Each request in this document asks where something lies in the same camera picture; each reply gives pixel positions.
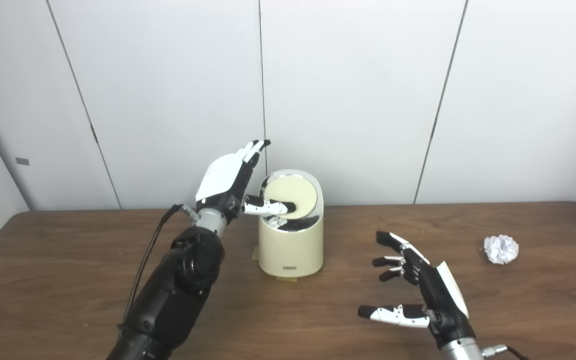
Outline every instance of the cream trash can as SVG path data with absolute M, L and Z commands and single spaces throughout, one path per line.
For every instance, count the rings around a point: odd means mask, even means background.
M 290 201 L 290 214 L 259 218 L 259 266 L 280 278 L 315 274 L 324 262 L 324 198 L 322 187 L 310 173 L 279 170 L 261 184 L 264 199 Z

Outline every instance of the cable connector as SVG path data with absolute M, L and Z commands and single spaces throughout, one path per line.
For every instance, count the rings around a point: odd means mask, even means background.
M 508 346 L 505 346 L 504 344 L 489 346 L 487 348 L 481 349 L 481 356 L 483 356 L 484 358 L 490 358 L 491 356 L 495 356 L 507 350 Z
M 201 216 L 199 216 L 199 214 L 193 210 L 192 207 L 186 205 L 185 203 L 181 205 L 181 212 L 188 215 L 193 223 L 197 223 L 199 219 L 201 219 Z

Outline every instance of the robotic arm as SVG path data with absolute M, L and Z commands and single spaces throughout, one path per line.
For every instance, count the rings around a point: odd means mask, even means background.
M 269 140 L 252 141 L 215 160 L 196 193 L 195 212 L 176 205 L 194 221 L 173 240 L 119 326 L 121 335 L 108 360 L 166 360 L 190 334 L 217 281 L 224 260 L 221 236 L 240 214 L 294 212 L 295 204 L 246 196 L 246 187 Z
M 510 349 L 497 345 L 480 350 L 469 321 L 468 309 L 446 262 L 434 267 L 412 244 L 391 232 L 377 231 L 377 244 L 402 256 L 384 256 L 372 261 L 374 267 L 389 266 L 379 276 L 384 282 L 404 278 L 419 287 L 423 305 L 359 306 L 360 317 L 410 328 L 429 328 L 437 348 L 446 360 L 483 360 Z

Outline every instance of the silver metal cylinder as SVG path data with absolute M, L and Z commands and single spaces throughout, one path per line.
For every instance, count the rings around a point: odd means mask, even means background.
M 221 211 L 204 207 L 199 210 L 199 220 L 194 225 L 212 231 L 221 239 L 227 224 L 226 217 Z
M 472 337 L 463 337 L 441 347 L 446 360 L 483 360 L 482 351 Z
M 483 348 L 481 349 L 481 355 L 484 358 L 490 358 L 491 356 L 495 356 L 499 353 L 503 353 L 504 351 L 508 350 L 508 346 L 505 346 L 504 344 L 499 344 L 499 345 L 495 345 L 495 346 L 490 346 L 487 348 Z

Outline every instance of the black cable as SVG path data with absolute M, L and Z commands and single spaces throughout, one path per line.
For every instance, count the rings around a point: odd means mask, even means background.
M 528 356 L 523 356 L 522 353 L 520 353 L 519 351 L 515 350 L 514 348 L 507 346 L 508 351 L 510 351 L 510 353 L 513 353 L 517 358 L 519 358 L 519 360 L 530 360 L 530 358 L 528 358 Z
M 160 236 L 160 232 L 162 232 L 162 228 L 164 224 L 170 219 L 170 217 L 178 212 L 183 205 L 172 205 L 168 211 L 161 217 L 157 228 L 155 228 L 155 232 L 152 234 L 152 239 L 150 239 L 150 243 L 146 248 L 146 253 L 144 253 L 143 257 L 141 258 L 141 264 L 139 264 L 139 268 L 137 269 L 137 274 L 134 277 L 134 282 L 132 283 L 132 289 L 130 289 L 130 296 L 128 297 L 128 303 L 126 303 L 126 308 L 123 311 L 123 317 L 121 319 L 121 325 L 123 326 L 126 323 L 126 317 L 128 317 L 128 310 L 133 305 L 135 301 L 135 296 L 137 296 L 137 288 L 139 288 L 139 282 L 142 279 L 142 274 L 144 273 L 144 268 L 146 268 L 146 263 L 148 262 L 148 258 L 151 256 L 151 252 L 157 242 L 157 238 Z M 119 337 L 122 335 L 123 328 L 119 331 Z

